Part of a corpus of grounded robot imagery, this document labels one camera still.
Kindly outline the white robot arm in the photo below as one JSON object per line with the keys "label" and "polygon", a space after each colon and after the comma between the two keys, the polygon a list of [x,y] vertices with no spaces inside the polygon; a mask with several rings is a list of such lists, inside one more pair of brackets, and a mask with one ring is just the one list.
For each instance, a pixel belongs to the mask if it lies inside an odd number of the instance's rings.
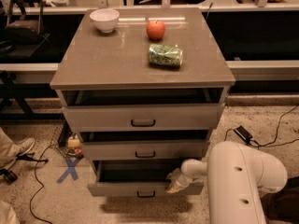
{"label": "white robot arm", "polygon": [[176,193],[207,178],[210,224],[266,224],[260,192],[276,193],[287,182],[284,164],[245,145],[224,141],[207,161],[185,160],[167,176],[166,191]]}

